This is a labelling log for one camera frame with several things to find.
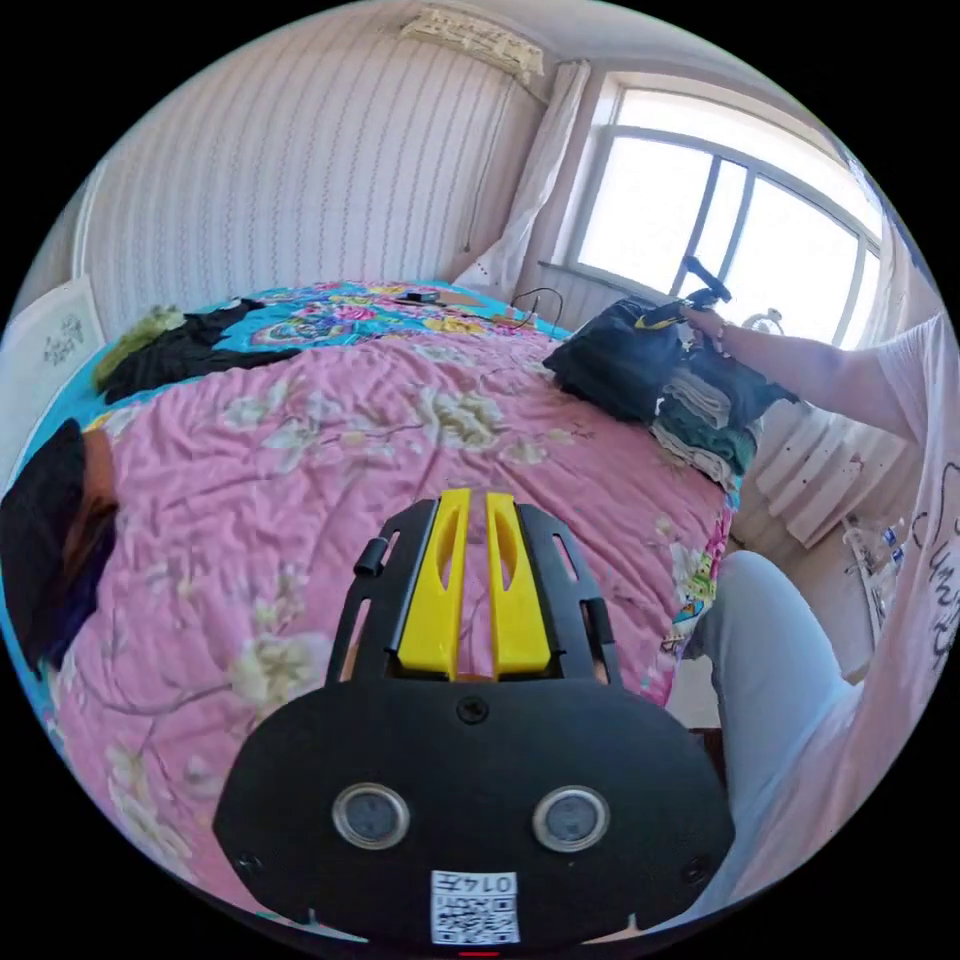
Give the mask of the person's right hand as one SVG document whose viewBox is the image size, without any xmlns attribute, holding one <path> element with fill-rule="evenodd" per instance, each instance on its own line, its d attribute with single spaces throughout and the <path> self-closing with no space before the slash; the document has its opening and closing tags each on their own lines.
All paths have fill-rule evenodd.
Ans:
<svg viewBox="0 0 960 960">
<path fill-rule="evenodd" d="M 700 341 L 708 342 L 721 357 L 731 357 L 725 341 L 729 324 L 715 310 L 686 306 L 683 308 L 683 316 Z"/>
</svg>

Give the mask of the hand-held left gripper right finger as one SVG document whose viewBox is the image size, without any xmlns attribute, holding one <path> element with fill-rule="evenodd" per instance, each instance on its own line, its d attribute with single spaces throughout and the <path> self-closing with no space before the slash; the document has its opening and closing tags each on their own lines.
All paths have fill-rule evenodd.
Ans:
<svg viewBox="0 0 960 960">
<path fill-rule="evenodd" d="M 506 493 L 485 496 L 493 675 L 547 670 L 551 648 L 517 505 Z"/>
</svg>

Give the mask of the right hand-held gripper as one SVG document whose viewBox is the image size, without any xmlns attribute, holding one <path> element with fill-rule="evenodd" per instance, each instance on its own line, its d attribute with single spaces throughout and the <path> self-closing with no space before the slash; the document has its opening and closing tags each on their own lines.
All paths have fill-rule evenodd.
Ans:
<svg viewBox="0 0 960 960">
<path fill-rule="evenodd" d="M 721 334 L 722 317 L 715 307 L 721 300 L 710 290 L 692 293 L 677 304 L 677 311 L 649 312 L 633 324 L 636 330 L 658 332 L 674 325 L 684 325 L 694 334 Z"/>
</svg>

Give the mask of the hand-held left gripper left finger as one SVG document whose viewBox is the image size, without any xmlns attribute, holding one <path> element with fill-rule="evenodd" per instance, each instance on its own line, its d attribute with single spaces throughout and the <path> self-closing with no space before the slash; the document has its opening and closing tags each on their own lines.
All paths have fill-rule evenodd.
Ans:
<svg viewBox="0 0 960 960">
<path fill-rule="evenodd" d="M 460 488 L 437 503 L 397 650 L 406 671 L 456 678 L 470 499 Z"/>
</svg>

